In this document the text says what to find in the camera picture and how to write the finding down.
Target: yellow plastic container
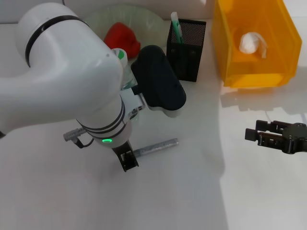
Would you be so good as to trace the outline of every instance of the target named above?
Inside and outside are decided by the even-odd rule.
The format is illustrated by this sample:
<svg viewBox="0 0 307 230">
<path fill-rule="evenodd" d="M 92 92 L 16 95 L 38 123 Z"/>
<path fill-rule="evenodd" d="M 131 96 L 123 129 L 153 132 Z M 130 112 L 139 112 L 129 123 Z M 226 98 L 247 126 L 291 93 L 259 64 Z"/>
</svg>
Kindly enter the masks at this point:
<svg viewBox="0 0 307 230">
<path fill-rule="evenodd" d="M 262 35 L 266 59 L 240 52 L 248 32 Z M 216 0 L 212 35 L 224 86 L 276 87 L 295 76 L 302 40 L 283 0 Z"/>
</svg>

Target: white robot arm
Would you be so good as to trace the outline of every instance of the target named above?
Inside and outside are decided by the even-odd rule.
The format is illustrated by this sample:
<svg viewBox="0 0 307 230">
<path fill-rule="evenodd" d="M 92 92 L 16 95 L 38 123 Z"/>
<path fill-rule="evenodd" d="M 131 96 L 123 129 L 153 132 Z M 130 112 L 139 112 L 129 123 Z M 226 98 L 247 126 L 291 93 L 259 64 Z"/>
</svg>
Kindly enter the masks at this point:
<svg viewBox="0 0 307 230">
<path fill-rule="evenodd" d="M 61 4 L 37 5 L 19 21 L 16 46 L 30 69 L 0 78 L 0 138 L 24 126 L 77 119 L 83 132 L 113 149 L 124 170 L 138 165 L 128 141 L 127 109 L 135 96 L 131 89 L 120 93 L 121 62 L 86 22 Z"/>
</svg>

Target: white table surface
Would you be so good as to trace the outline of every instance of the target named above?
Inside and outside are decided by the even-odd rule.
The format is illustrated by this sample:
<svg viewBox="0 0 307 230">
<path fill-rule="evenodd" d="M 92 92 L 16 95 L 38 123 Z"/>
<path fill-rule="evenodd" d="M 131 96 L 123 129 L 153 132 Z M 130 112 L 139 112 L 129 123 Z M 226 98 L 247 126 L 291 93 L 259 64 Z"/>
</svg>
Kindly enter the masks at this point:
<svg viewBox="0 0 307 230">
<path fill-rule="evenodd" d="M 307 41 L 307 18 L 294 18 Z M 15 25 L 0 25 L 0 77 L 27 71 Z M 281 88 L 224 88 L 206 29 L 197 83 L 176 119 L 144 110 L 134 149 L 171 138 L 180 145 L 139 158 L 123 172 L 94 143 L 78 149 L 62 134 L 76 121 L 25 127 L 0 141 L 1 230 L 306 230 L 307 154 L 286 155 L 244 140 L 256 120 L 307 123 L 307 47 L 297 76 Z"/>
</svg>

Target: red object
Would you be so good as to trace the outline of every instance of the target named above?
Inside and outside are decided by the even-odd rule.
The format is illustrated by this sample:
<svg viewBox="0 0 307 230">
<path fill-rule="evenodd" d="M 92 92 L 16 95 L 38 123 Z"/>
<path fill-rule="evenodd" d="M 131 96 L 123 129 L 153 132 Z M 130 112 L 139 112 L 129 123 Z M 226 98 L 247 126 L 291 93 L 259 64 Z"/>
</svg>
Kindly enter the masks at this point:
<svg viewBox="0 0 307 230">
<path fill-rule="evenodd" d="M 135 58 L 141 49 L 134 32 L 123 23 L 115 23 L 107 32 L 104 43 L 110 48 L 121 48 L 126 51 L 127 57 Z"/>
</svg>

